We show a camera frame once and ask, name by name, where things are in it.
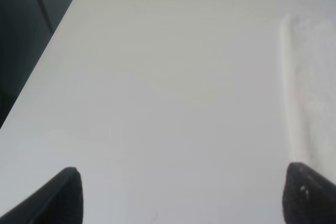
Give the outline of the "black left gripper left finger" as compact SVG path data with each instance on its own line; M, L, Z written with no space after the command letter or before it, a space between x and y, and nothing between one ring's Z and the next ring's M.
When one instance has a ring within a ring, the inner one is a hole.
M66 167L19 205L1 223L82 223L83 188L75 167Z

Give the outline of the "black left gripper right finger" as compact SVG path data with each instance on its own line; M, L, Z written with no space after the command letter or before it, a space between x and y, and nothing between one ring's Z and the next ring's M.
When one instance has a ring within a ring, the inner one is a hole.
M335 184L302 162L290 163L282 213L285 223L335 223Z

